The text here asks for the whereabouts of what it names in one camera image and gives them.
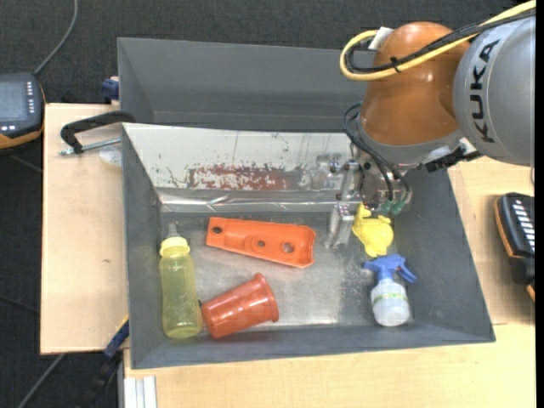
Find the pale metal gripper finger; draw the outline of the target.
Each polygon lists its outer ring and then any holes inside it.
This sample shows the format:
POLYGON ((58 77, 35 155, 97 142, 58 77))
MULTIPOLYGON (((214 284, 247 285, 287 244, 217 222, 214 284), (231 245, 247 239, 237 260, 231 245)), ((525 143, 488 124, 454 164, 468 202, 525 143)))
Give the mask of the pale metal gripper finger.
POLYGON ((337 244, 344 245, 349 242, 354 214, 350 211, 348 205, 340 205, 338 207, 338 217, 337 244))
POLYGON ((325 248, 334 248, 340 244, 339 231, 341 227, 341 217, 338 214, 332 214, 328 224, 327 236, 324 239, 325 248))

